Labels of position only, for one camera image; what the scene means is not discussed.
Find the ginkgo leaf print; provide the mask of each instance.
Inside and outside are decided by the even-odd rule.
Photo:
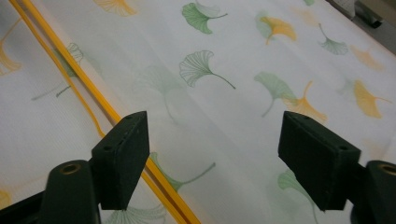
[[[266,37],[266,45],[269,44],[273,35],[285,35],[292,40],[297,39],[297,34],[294,33],[293,27],[285,21],[271,17],[261,17],[260,21],[266,23],[271,29],[271,33]]]
[[[306,94],[308,92],[309,87],[312,85],[312,81],[309,81],[304,90],[304,96],[301,99],[287,99],[282,98],[285,105],[288,107],[288,110],[306,115],[312,119],[315,119],[317,122],[324,123],[327,120],[327,116],[325,114],[319,113],[311,104],[309,104],[306,99]]]
[[[336,42],[329,37],[326,36],[326,34],[323,31],[323,28],[321,24],[319,24],[320,31],[323,33],[323,35],[326,37],[326,41],[321,43],[318,42],[324,49],[327,51],[335,54],[335,55],[345,55],[348,52],[347,49],[347,44],[344,42]]]
[[[154,208],[140,209],[128,206],[126,210],[114,211],[113,214],[105,221],[106,224],[146,224],[154,220],[165,222],[166,209],[162,204]]]
[[[127,17],[136,14],[136,11],[129,7],[125,0],[93,0],[99,7],[107,12]]]
[[[78,45],[75,43],[70,43],[67,46],[67,51],[72,55],[73,59],[80,64],[81,60],[83,59],[83,53],[81,52],[81,50],[79,49]],[[70,64],[66,61],[66,59],[64,58],[64,56],[61,54],[61,52],[57,49],[53,49],[52,50],[53,54],[56,56],[56,58],[58,59],[58,61],[61,63],[62,68],[64,69],[64,71],[66,72],[66,74],[69,77],[77,77],[76,72],[74,71],[74,69],[70,66]],[[32,101],[38,100],[43,96],[48,95],[49,93],[57,90],[59,87],[61,87],[64,83],[59,83],[56,87],[50,89],[49,91],[43,92],[35,97],[32,98]],[[71,88],[71,86],[67,85],[65,88],[63,88],[62,90],[60,90],[59,92],[56,93],[56,97],[58,98],[62,93],[64,93],[65,91],[69,90]]]
[[[312,200],[311,196],[309,196],[309,194],[303,188],[303,186],[301,186],[301,184],[298,182],[292,170],[287,170],[285,173],[280,174],[277,178],[277,184],[281,189],[295,189],[303,194],[305,198],[311,203],[314,219],[315,222],[318,224],[317,214],[315,211],[315,203]]]
[[[21,68],[21,64],[12,61],[4,51],[4,42],[6,41],[7,37],[11,34],[12,30],[17,26],[18,22],[21,19],[18,19],[11,28],[6,32],[2,39],[0,39],[0,76],[12,73],[17,71]]]
[[[11,205],[11,197],[5,191],[0,190],[0,210]]]
[[[353,45],[350,46],[350,49],[352,50],[356,58],[361,63],[364,63],[367,67],[374,69],[376,71],[384,70],[384,65],[382,63],[379,63],[377,60],[375,60],[372,57],[372,55],[370,54],[370,49],[360,50]]]
[[[181,86],[177,83],[172,74],[165,68],[159,66],[150,66],[146,68],[142,74],[137,78],[137,87],[150,88],[159,92],[165,103],[166,111],[169,117],[175,121],[169,111],[168,101],[166,95],[171,90],[180,89]]]
[[[207,172],[209,172],[213,167],[216,166],[216,163],[213,162],[208,168],[206,168],[203,172],[201,172],[198,176],[187,180],[187,181],[178,181],[175,180],[174,178],[172,178],[171,176],[169,176],[161,167],[161,165],[158,163],[158,153],[157,152],[152,152],[149,155],[151,157],[151,159],[154,161],[154,163],[158,166],[158,168],[160,169],[161,173],[163,173],[163,175],[165,176],[166,180],[169,182],[169,184],[172,186],[172,188],[175,191],[178,191],[183,185],[186,184],[190,184],[191,182],[194,182],[195,180],[201,178],[203,175],[205,175]]]
[[[260,82],[271,93],[272,96],[271,104],[262,114],[262,117],[265,117],[265,115],[267,115],[267,113],[271,110],[276,99],[297,99],[292,90],[289,88],[288,84],[274,74],[261,72],[254,77],[254,80]]]
[[[183,62],[180,63],[180,76],[187,82],[187,85],[195,87],[195,82],[204,76],[212,75],[219,77],[226,81],[231,87],[235,89],[235,86],[231,84],[227,79],[219,75],[214,74],[209,68],[209,58],[214,54],[210,50],[197,51],[187,55]]]
[[[209,20],[227,16],[227,13],[218,16],[219,8],[216,6],[205,7],[198,2],[185,5],[181,14],[190,26],[207,35],[212,34],[212,31],[207,27],[207,22]]]
[[[383,100],[391,104],[391,101],[376,97],[367,91],[366,87],[360,80],[355,81],[354,93],[356,97],[356,103],[363,113],[369,117],[381,119],[382,115],[379,113],[376,107],[376,100]]]

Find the fabric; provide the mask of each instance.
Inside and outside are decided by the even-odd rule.
[[[396,58],[323,0],[32,2],[121,114],[148,111],[151,158],[202,223],[349,222],[277,156],[285,110],[395,162]]]
[[[0,209],[44,190],[48,173],[72,160],[88,160],[101,136],[59,68],[9,2],[0,2]],[[69,48],[78,60],[76,46]],[[62,65],[78,91],[78,78]],[[89,102],[101,129],[111,125]],[[101,211],[111,223],[129,220],[175,223],[144,181],[124,211]]]

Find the green ginkgo leaf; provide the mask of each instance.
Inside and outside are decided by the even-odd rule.
[[[271,93],[272,96],[271,104],[262,114],[262,117],[265,117],[265,115],[271,110],[276,99],[297,99],[292,90],[289,88],[288,84],[274,74],[260,72],[254,77],[254,80],[260,82]]]
[[[126,210],[114,211],[113,214],[105,221],[106,224],[123,224],[135,223],[146,224],[152,220],[162,219],[165,221],[166,209],[162,204],[154,208],[140,209],[128,206]]]
[[[67,46],[67,51],[70,53],[70,55],[73,57],[73,59],[80,64],[81,60],[83,59],[83,53],[81,52],[81,50],[79,49],[78,45],[75,43],[70,43]],[[64,58],[64,56],[61,54],[61,52],[57,49],[53,49],[52,50],[53,54],[55,55],[55,57],[58,59],[58,61],[61,63],[62,68],[64,69],[64,71],[66,72],[66,74],[69,77],[77,77],[76,72],[74,71],[74,69],[70,66],[70,64],[66,61],[66,59]],[[58,89],[63,83],[59,83],[56,87],[50,89],[49,91],[43,92],[35,97],[32,98],[32,101],[35,101],[37,99],[40,99],[43,96],[46,96],[47,94],[55,91],[56,89]],[[61,91],[56,93],[56,97],[58,98],[62,93],[64,93],[65,91],[69,90],[71,88],[71,86],[67,85],[65,88],[63,88]]]
[[[175,121],[170,113],[166,95],[171,90],[180,89],[181,86],[177,83],[168,69],[159,66],[149,66],[137,78],[136,85],[137,88],[150,88],[159,92],[163,96],[169,117]]]
[[[219,75],[214,74],[209,68],[209,58],[214,54],[210,50],[197,51],[187,55],[183,62],[180,63],[180,76],[187,82],[187,85],[195,87],[195,82],[204,76],[213,75],[226,81],[231,87],[235,89],[235,86],[231,84],[227,79]]]
[[[305,198],[311,203],[312,211],[314,215],[315,222],[318,224],[317,214],[315,211],[315,203],[309,196],[308,192],[301,186],[298,182],[294,172],[292,170],[287,170],[285,173],[280,174],[277,178],[277,184],[281,189],[295,189],[305,196]]]
[[[169,182],[169,184],[172,186],[172,188],[175,191],[178,191],[183,185],[186,184],[190,184],[191,182],[194,182],[195,180],[199,179],[200,177],[202,177],[203,175],[205,175],[207,172],[209,172],[213,167],[216,166],[216,163],[213,162],[208,168],[206,168],[206,170],[204,170],[203,172],[201,172],[198,176],[187,180],[187,181],[178,181],[175,180],[174,178],[172,178],[171,176],[169,176],[161,167],[161,165],[158,163],[158,153],[157,152],[152,152],[149,155],[151,157],[151,159],[154,161],[154,163],[157,165],[158,169],[160,169],[161,173],[163,173],[163,175],[165,176],[166,180]]]
[[[320,27],[320,31],[326,37],[326,41],[324,43],[318,42],[324,49],[326,49],[327,51],[329,51],[329,52],[331,52],[331,53],[333,53],[335,55],[345,55],[348,52],[346,43],[344,43],[344,42],[336,42],[334,40],[331,40],[324,33],[321,24],[319,24],[319,27]]]
[[[199,3],[189,3],[185,5],[181,14],[187,23],[204,34],[210,35],[212,31],[207,27],[207,22],[227,15],[217,16],[218,7],[205,7]]]
[[[315,3],[315,0],[304,0],[307,6],[312,6]]]

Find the yellow ginkgo leaf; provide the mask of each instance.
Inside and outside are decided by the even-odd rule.
[[[292,7],[291,10],[297,14],[307,25],[319,26],[319,21],[317,17],[309,9],[299,9],[297,7]]]
[[[282,98],[283,103],[288,107],[288,110],[306,115],[317,122],[324,123],[327,120],[325,114],[319,113],[306,99],[306,93],[311,86],[312,81],[309,81],[304,90],[304,96],[301,99],[287,99]]]
[[[369,117],[381,119],[382,115],[379,113],[378,108],[376,107],[375,100],[383,100],[388,103],[391,101],[373,96],[367,89],[364,87],[363,83],[360,80],[355,81],[354,93],[356,97],[356,103],[363,113]]]
[[[125,0],[93,0],[99,7],[107,12],[127,17],[136,14],[136,11],[126,4]]]
[[[273,35],[286,35],[292,40],[297,39],[297,35],[294,33],[293,27],[280,19],[261,17],[260,21],[265,22],[271,28],[271,34],[268,35],[266,41],[267,45]]]
[[[0,76],[6,75],[21,68],[21,64],[16,63],[11,59],[9,59],[3,49],[3,44],[6,41],[6,38],[12,32],[12,30],[15,28],[15,26],[18,24],[20,20],[21,19],[18,19],[7,31],[7,33],[3,36],[3,38],[0,40]]]
[[[359,50],[355,46],[351,45],[350,49],[352,50],[353,54],[358,58],[361,63],[364,63],[367,67],[372,68],[376,71],[384,70],[384,65],[376,61],[370,54],[370,49]]]
[[[0,210],[11,205],[9,194],[0,190]]]

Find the black mount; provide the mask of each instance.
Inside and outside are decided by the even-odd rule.
[[[0,223],[100,223],[98,204],[125,210],[149,157],[146,111],[123,118],[92,150],[49,173],[46,190],[0,211]]]
[[[322,211],[354,204],[353,224],[395,224],[396,165],[358,164],[361,151],[307,116],[285,111],[279,158]]]

